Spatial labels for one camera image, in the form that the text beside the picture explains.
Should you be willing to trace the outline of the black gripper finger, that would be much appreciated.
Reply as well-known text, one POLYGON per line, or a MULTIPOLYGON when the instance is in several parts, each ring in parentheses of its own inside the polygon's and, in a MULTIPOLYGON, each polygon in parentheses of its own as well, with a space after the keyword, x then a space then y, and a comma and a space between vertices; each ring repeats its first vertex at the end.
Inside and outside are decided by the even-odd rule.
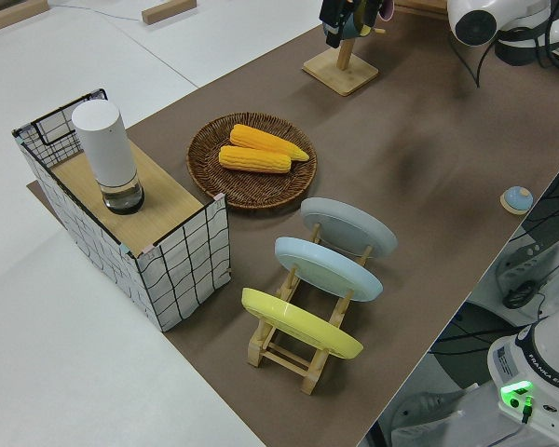
POLYGON ((342 40, 345 24, 354 9, 354 2, 348 0, 323 0, 320 21, 326 35, 326 44, 338 47, 342 40))
POLYGON ((354 23, 357 26, 374 26, 380 8, 380 0, 356 1, 354 23))

